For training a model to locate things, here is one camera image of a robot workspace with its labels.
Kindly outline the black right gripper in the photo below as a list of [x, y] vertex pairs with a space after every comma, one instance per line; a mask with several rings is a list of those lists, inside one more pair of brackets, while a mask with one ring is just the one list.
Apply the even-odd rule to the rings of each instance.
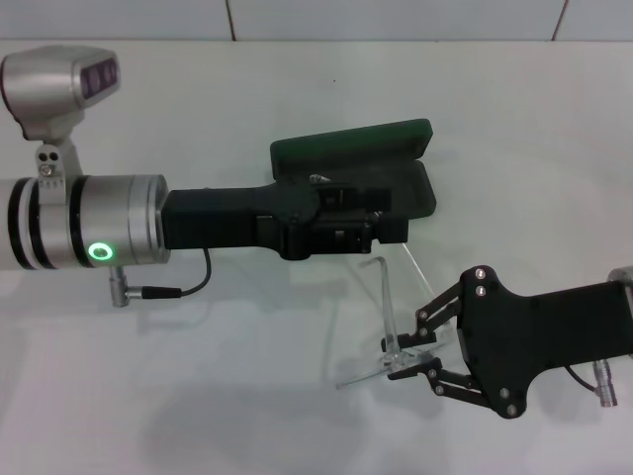
[[388, 375], [424, 376], [436, 396], [492, 409], [504, 419], [523, 415], [530, 384], [556, 368], [625, 356], [632, 351], [632, 288], [606, 281], [541, 295], [520, 296], [483, 267], [415, 312], [413, 333], [400, 348], [438, 341], [436, 331], [458, 314], [462, 355], [472, 375], [443, 368], [440, 359]]

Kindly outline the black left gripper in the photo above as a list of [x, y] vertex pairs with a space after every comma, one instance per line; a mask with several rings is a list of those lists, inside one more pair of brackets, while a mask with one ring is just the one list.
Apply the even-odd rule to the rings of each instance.
[[352, 183], [272, 183], [253, 188], [171, 191], [161, 210], [170, 250], [261, 247], [285, 260], [311, 255], [309, 231], [319, 219], [390, 212], [392, 191]]

